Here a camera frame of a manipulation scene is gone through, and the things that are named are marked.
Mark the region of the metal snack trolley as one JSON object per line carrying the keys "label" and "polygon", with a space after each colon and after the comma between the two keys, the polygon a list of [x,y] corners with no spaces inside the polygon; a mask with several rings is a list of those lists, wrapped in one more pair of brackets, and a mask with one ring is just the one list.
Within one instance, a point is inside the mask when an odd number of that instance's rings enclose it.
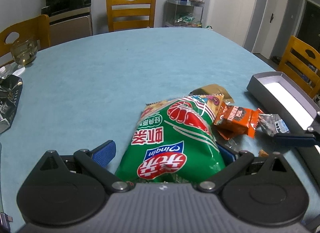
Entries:
{"label": "metal snack trolley", "polygon": [[164,6],[164,27],[202,28],[204,2],[193,0],[167,0]]}

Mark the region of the brown gold snack packet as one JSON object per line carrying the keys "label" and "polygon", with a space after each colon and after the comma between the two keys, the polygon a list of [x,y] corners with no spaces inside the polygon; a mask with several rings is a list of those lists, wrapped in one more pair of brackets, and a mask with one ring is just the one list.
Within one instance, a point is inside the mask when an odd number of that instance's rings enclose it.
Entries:
{"label": "brown gold snack packet", "polygon": [[189,93],[189,95],[215,95],[215,94],[223,94],[224,95],[223,101],[225,102],[225,104],[234,103],[234,100],[231,97],[231,95],[228,93],[228,91],[224,87],[218,84],[209,84],[204,87],[194,89]]}

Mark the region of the green shrimp chips bag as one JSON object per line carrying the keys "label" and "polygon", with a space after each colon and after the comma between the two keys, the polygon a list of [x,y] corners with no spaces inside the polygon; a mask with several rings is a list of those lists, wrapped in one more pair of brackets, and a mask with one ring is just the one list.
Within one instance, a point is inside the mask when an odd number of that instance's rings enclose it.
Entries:
{"label": "green shrimp chips bag", "polygon": [[148,104],[116,170],[132,183],[200,183],[225,168],[212,133],[223,94]]}

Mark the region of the wooden chair at right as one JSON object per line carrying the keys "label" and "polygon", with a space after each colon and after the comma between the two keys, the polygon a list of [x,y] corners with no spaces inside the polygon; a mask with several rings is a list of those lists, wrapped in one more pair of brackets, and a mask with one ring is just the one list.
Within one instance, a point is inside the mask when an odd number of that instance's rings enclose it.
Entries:
{"label": "wooden chair at right", "polygon": [[277,68],[310,98],[319,94],[319,52],[295,36],[289,38]]}

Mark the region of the black water dispenser cabinet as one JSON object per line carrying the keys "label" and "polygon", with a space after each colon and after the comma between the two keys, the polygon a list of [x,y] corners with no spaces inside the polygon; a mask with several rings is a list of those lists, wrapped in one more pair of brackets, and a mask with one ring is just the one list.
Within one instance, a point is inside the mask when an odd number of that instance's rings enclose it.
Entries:
{"label": "black water dispenser cabinet", "polygon": [[91,0],[46,0],[52,46],[93,35]]}

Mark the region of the white door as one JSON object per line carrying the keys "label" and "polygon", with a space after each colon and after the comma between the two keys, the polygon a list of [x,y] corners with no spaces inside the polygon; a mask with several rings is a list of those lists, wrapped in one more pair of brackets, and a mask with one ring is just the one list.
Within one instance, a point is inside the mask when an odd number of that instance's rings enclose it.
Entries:
{"label": "white door", "polygon": [[288,0],[267,0],[263,25],[261,26],[261,41],[259,52],[265,58],[270,58],[278,37]]}

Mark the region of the glass teapot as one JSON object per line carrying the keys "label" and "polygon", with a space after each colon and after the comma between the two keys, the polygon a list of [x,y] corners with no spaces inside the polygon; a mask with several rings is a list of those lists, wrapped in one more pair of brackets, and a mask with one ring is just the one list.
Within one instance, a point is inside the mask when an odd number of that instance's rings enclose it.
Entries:
{"label": "glass teapot", "polygon": [[26,66],[36,58],[38,51],[37,41],[32,38],[25,41],[15,41],[10,51],[15,63]]}

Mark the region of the orange square snack packet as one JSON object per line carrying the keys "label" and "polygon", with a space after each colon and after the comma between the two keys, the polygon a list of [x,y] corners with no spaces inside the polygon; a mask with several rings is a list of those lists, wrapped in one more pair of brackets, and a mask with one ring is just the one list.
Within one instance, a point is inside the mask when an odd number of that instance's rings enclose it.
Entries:
{"label": "orange square snack packet", "polygon": [[214,121],[217,131],[225,140],[238,135],[255,136],[259,120],[259,110],[221,103]]}

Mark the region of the wooden chair at far side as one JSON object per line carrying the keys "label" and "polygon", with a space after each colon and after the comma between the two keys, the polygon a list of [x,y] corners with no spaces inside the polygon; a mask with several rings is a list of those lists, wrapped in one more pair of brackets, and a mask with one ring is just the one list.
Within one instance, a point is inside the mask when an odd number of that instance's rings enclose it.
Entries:
{"label": "wooden chair at far side", "polygon": [[106,0],[109,32],[153,28],[156,0]]}

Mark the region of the wooden chair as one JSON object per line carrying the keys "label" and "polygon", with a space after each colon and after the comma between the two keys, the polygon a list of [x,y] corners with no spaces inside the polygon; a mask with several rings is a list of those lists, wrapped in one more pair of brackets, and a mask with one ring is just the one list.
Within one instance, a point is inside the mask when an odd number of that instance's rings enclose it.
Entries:
{"label": "wooden chair", "polygon": [[277,68],[310,98],[319,94],[319,52],[295,36],[289,38]]}
{"label": "wooden chair", "polygon": [[1,54],[4,56],[10,52],[13,43],[7,43],[7,37],[11,33],[18,33],[17,41],[26,41],[29,38],[34,38],[40,42],[40,48],[51,47],[49,16],[46,14],[39,15],[35,18],[25,20],[7,27],[1,32]]}
{"label": "wooden chair", "polygon": [[153,28],[156,0],[106,0],[109,32]]}

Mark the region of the grey shallow box tray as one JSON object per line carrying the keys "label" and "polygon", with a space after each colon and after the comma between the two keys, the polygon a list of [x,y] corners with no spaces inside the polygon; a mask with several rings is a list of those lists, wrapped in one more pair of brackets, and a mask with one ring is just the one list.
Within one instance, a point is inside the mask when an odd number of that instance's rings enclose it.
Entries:
{"label": "grey shallow box tray", "polygon": [[[270,114],[279,114],[292,134],[313,134],[319,140],[319,107],[283,72],[262,72],[251,77],[248,92]],[[319,184],[319,146],[297,147]]]}

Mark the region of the wooden chair at left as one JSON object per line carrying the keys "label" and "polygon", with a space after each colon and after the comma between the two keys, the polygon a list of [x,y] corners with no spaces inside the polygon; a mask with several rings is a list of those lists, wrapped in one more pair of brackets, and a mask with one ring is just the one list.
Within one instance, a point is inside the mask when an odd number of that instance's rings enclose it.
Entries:
{"label": "wooden chair at left", "polygon": [[39,15],[35,18],[25,20],[7,27],[1,32],[1,54],[4,56],[10,52],[13,43],[7,43],[7,37],[11,33],[18,33],[17,41],[26,41],[29,38],[34,38],[40,42],[40,48],[51,47],[49,16],[46,14]]}

